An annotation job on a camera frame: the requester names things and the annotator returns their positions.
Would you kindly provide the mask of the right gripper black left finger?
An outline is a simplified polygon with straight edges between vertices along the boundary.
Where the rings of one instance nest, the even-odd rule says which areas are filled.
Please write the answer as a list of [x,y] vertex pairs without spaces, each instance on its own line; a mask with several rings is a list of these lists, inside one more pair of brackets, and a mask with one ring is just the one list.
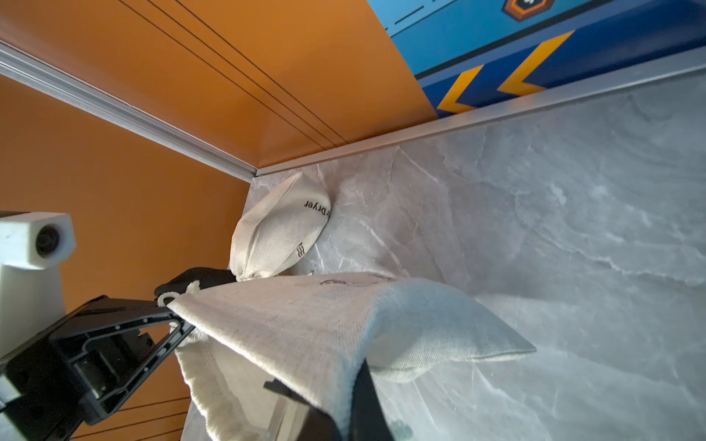
[[266,440],[334,441],[341,435],[333,420],[279,380],[266,381],[264,389],[277,395],[266,431]]

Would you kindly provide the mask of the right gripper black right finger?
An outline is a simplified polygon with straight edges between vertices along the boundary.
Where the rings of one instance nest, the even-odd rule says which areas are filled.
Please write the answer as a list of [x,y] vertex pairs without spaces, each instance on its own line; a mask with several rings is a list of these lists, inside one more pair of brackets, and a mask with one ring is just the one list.
[[353,388],[350,440],[395,440],[385,421],[367,361],[363,362]]

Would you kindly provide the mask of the beige printed drawstring pouch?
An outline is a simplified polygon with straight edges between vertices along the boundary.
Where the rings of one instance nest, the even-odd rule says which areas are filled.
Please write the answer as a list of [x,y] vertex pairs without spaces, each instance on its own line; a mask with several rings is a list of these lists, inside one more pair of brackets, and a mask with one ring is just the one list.
[[457,288],[371,273],[287,276],[164,290],[158,303],[193,325],[176,349],[213,440],[261,440],[281,381],[344,433],[362,367],[415,379],[451,361],[505,361],[534,345]]

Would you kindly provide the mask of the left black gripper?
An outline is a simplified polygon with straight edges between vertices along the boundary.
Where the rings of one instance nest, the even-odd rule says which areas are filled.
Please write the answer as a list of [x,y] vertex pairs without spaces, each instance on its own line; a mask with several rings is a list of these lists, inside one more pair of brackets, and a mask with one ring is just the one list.
[[93,299],[1,363],[1,438],[68,440],[107,420],[193,330],[155,301]]

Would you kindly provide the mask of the black drawstring pouch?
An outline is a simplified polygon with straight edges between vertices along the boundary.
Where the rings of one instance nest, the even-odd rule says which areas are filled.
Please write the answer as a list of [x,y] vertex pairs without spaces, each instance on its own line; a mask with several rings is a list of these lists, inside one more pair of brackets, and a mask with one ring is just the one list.
[[167,283],[158,286],[154,290],[154,297],[159,298],[169,292],[184,294],[189,284],[194,281],[200,282],[201,288],[212,288],[235,283],[236,277],[229,269],[203,268],[202,266],[200,268],[191,268]]

